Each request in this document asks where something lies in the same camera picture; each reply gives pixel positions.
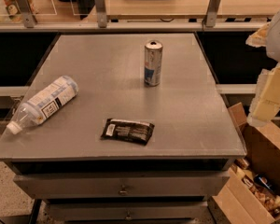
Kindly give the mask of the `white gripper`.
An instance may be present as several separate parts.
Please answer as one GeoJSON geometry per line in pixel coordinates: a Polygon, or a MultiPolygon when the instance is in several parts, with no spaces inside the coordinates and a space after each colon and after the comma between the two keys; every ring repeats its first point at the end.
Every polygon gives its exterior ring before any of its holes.
{"type": "MultiPolygon", "coordinates": [[[[261,26],[245,43],[254,48],[265,47],[267,56],[280,62],[280,9],[270,23],[261,26]]],[[[262,127],[280,111],[280,63],[271,71],[263,69],[258,77],[247,122],[262,127]]]]}

